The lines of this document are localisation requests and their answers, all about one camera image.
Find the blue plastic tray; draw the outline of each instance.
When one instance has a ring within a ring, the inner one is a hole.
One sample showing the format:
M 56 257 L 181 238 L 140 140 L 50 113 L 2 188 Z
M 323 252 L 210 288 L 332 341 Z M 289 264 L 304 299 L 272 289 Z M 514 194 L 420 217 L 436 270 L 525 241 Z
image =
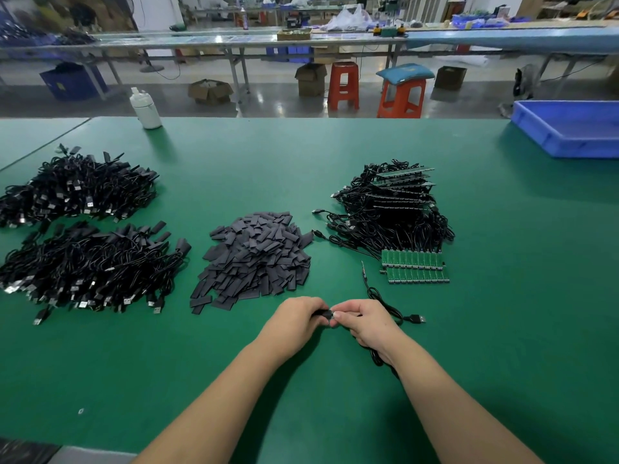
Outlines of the blue plastic tray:
M 511 121 L 550 156 L 619 158 L 619 101 L 517 101 Z

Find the green tabletop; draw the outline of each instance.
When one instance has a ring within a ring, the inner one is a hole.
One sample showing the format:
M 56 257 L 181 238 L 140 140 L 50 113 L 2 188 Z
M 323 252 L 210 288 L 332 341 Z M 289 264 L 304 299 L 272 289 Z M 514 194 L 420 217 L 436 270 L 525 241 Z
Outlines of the green tabletop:
M 60 139 L 87 122 L 86 118 L 71 119 L 0 119 L 0 170 L 29 153 Z
M 0 294 L 0 436 L 139 452 L 259 332 L 285 297 L 328 304 L 369 281 L 425 325 L 405 330 L 547 463 L 619 461 L 619 162 L 548 157 L 507 121 L 93 119 L 61 141 L 126 153 L 159 171 L 160 196 L 131 221 L 168 223 L 193 245 L 161 315 L 57 310 L 41 326 L 22 293 Z M 31 178 L 54 142 L 0 173 Z M 437 204 L 456 232 L 449 285 L 389 286 L 378 261 L 326 241 L 308 246 L 305 286 L 192 315 L 210 230 L 253 211 L 315 208 L 366 163 L 436 168 Z M 111 229 L 111 220 L 102 229 Z M 27 228 L 0 231 L 0 256 Z M 434 462 L 398 380 L 342 328 L 324 330 L 267 386 L 234 462 Z

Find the orange stool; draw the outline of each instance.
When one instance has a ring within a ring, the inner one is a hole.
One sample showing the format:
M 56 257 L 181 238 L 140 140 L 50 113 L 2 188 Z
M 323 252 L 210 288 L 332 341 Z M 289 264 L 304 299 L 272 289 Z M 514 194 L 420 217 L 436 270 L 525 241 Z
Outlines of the orange stool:
M 383 84 L 383 96 L 378 105 L 377 118 L 385 119 L 421 119 L 423 107 L 423 94 L 425 92 L 425 80 L 409 80 L 396 85 L 396 97 L 393 101 L 386 101 L 387 90 L 391 86 L 387 80 Z M 408 101 L 411 89 L 422 88 L 419 96 L 419 104 Z
M 348 82 L 340 84 L 342 75 L 348 73 Z M 331 65 L 329 80 L 329 109 L 337 110 L 339 101 L 355 101 L 355 109 L 359 108 L 359 67 L 355 62 L 336 62 Z

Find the shiny floor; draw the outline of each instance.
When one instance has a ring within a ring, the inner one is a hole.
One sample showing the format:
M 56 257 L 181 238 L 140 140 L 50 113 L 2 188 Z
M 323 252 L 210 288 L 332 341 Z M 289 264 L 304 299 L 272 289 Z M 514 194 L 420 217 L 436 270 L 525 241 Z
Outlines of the shiny floor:
M 423 104 L 424 117 L 500 118 L 498 105 L 510 102 L 514 74 L 527 63 L 540 65 L 543 57 L 527 55 L 502 59 L 499 56 L 475 57 L 469 61 L 483 63 L 475 66 L 454 62 L 447 57 L 401 57 L 398 64 L 417 62 L 436 72 L 441 66 L 454 65 L 468 68 L 466 79 L 459 91 L 434 88 L 428 81 Z M 96 117 L 132 116 L 127 99 L 130 86 L 149 92 L 162 116 L 206 117 L 375 117 L 380 100 L 381 78 L 376 72 L 384 68 L 385 57 L 364 57 L 360 65 L 360 109 L 345 102 L 337 111 L 330 111 L 325 97 L 298 96 L 295 71 L 298 63 L 248 60 L 247 68 L 251 94 L 243 94 L 241 104 L 229 102 L 218 106 L 196 104 L 187 96 L 191 82 L 210 78 L 233 83 L 230 64 L 222 59 L 176 65 L 173 61 L 156 61 L 165 66 L 158 73 L 140 73 L 137 63 L 116 62 L 124 86 L 115 84 L 112 71 L 106 64 L 99 66 L 107 85 L 117 94 L 106 101 L 94 98 L 81 102 L 59 102 L 44 85 L 39 73 L 51 68 L 42 62 L 0 63 L 0 77 L 7 86 L 0 86 L 0 117 Z M 567 61 L 553 61 L 544 74 L 544 81 L 536 94 L 538 99 L 553 98 Z M 238 74 L 243 78 L 240 65 Z M 582 61 L 575 67 L 562 92 L 564 100 L 613 100 L 618 97 L 607 87 L 606 77 L 612 69 L 604 62 L 593 64 Z

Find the person's right hand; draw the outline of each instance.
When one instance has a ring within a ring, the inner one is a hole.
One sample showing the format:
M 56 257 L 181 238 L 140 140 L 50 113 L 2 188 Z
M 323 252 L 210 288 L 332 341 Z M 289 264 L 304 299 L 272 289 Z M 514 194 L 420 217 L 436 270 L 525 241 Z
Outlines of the person's right hand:
M 391 314 L 375 299 L 349 299 L 331 307 L 330 326 L 342 324 L 364 347 L 373 348 L 385 363 L 392 364 L 389 352 L 406 334 Z

